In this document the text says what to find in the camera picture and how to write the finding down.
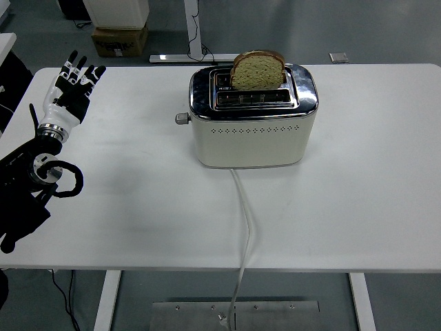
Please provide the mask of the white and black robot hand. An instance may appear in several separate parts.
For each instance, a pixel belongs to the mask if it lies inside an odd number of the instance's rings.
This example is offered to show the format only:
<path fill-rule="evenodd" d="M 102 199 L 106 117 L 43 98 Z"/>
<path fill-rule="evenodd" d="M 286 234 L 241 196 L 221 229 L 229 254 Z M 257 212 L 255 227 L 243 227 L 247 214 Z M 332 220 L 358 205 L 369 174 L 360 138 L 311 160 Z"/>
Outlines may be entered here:
<path fill-rule="evenodd" d="M 72 51 L 52 81 L 43 102 L 44 117 L 37 128 L 38 135 L 51 136 L 62 143 L 83 122 L 93 89 L 106 71 L 105 66 L 94 65 L 82 71 L 87 57 L 77 57 L 78 52 Z"/>

